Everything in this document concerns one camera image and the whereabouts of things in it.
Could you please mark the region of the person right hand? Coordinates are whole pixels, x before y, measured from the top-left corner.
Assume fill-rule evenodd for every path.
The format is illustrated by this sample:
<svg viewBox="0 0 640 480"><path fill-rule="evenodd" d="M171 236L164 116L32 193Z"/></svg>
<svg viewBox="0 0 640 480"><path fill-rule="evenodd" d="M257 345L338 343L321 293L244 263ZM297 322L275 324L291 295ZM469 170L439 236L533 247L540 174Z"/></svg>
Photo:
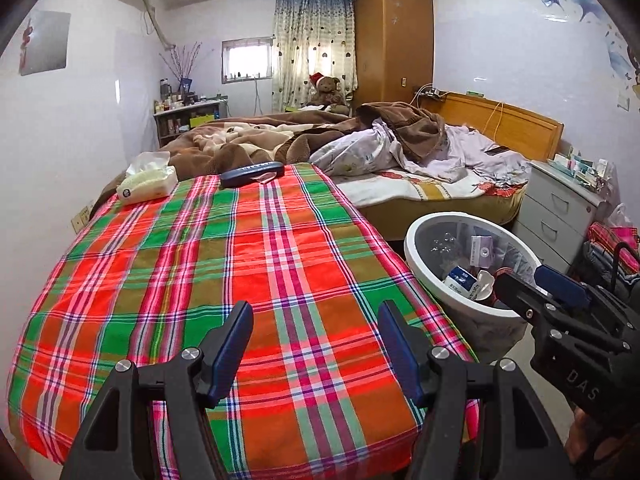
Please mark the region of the person right hand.
<svg viewBox="0 0 640 480"><path fill-rule="evenodd" d="M576 479L640 479L639 425L623 436L612 437L575 408L564 448Z"/></svg>

